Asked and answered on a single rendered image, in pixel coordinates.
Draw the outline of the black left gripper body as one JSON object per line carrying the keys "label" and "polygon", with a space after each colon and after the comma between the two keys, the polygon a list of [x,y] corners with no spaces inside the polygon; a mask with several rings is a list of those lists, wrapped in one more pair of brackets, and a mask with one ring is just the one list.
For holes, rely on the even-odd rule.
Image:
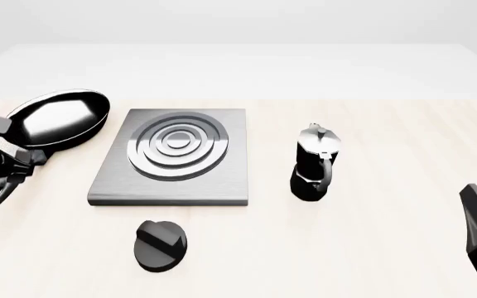
{"label": "black left gripper body", "polygon": [[0,178],[32,175],[31,152],[0,137]]}

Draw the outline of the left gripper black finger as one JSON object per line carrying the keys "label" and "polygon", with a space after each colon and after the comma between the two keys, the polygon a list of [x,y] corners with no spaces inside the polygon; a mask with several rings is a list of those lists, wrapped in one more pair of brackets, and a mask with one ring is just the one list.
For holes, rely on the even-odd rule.
{"label": "left gripper black finger", "polygon": [[32,166],[43,166],[49,159],[49,153],[42,150],[32,150],[30,153],[29,163]]}
{"label": "left gripper black finger", "polygon": [[19,171],[14,171],[7,177],[7,183],[21,184],[24,180],[32,175],[32,168],[27,168],[25,170],[21,169]]}

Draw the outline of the flat black stove plate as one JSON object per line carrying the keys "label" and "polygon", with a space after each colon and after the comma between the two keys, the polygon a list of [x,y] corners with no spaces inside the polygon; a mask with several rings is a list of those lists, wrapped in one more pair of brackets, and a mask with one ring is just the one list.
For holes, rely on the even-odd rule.
{"label": "flat black stove plate", "polygon": [[132,108],[87,200],[94,206],[245,206],[247,156],[242,108]]}

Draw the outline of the round black stove knob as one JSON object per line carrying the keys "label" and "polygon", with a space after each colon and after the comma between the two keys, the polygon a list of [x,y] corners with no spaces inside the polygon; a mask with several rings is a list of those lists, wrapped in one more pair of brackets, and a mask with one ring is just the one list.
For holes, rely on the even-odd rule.
{"label": "round black stove knob", "polygon": [[187,248],[186,233],[180,225],[146,220],[137,228],[133,254],[144,270],[166,272],[179,265]]}

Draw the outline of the black frying pan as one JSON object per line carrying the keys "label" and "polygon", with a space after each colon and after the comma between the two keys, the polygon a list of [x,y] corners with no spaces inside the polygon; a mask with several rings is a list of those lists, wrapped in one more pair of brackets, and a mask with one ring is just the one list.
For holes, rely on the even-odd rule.
{"label": "black frying pan", "polygon": [[[107,121],[111,105],[106,96],[88,89],[58,91],[23,103],[6,117],[19,144],[42,150],[49,158],[87,142]],[[0,204],[20,184],[0,178]]]}

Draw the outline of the black and silver moka pot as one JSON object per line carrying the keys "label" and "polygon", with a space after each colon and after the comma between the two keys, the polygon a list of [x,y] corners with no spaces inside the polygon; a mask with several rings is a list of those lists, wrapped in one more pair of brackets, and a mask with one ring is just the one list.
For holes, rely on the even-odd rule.
{"label": "black and silver moka pot", "polygon": [[316,202],[326,195],[340,148],[340,138],[318,123],[300,132],[290,179],[291,192],[297,198]]}

